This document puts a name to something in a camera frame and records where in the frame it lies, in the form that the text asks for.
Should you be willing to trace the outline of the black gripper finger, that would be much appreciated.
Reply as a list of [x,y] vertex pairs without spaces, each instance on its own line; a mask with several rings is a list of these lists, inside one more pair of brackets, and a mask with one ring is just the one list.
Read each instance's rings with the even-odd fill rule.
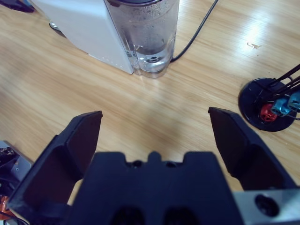
[[13,191],[8,208],[30,223],[62,223],[74,186],[96,151],[102,116],[94,111],[74,117]]
[[297,185],[279,160],[239,114],[208,109],[217,149],[244,190],[292,189]]

